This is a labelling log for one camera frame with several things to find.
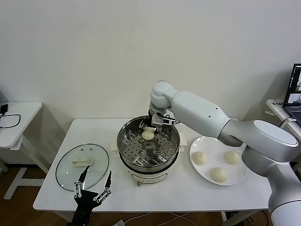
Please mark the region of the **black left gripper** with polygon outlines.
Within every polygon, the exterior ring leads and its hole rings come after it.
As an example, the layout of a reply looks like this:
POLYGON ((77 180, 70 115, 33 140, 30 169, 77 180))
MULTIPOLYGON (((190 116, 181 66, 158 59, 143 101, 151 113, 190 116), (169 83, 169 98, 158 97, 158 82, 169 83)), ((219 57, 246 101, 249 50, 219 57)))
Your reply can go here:
POLYGON ((90 222, 92 210, 102 203, 111 194, 111 176, 112 171, 109 172, 104 190, 98 194, 96 192, 84 190, 85 178, 87 176, 90 166, 87 166, 81 173, 78 181, 74 182, 74 198, 77 203, 75 214, 70 221, 71 226, 87 226, 90 222))

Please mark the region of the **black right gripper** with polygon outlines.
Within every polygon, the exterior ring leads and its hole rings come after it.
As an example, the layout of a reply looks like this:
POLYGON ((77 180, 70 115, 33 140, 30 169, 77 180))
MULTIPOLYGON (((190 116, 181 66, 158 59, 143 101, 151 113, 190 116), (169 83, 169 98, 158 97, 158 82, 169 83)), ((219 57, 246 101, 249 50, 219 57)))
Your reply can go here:
POLYGON ((154 134, 156 135, 162 131, 162 126, 153 126, 152 125, 153 115, 154 115, 154 112, 151 109, 149 109, 148 110, 148 119, 143 118, 139 124, 139 128, 144 129, 145 127, 153 127, 153 128, 155 128, 154 134))

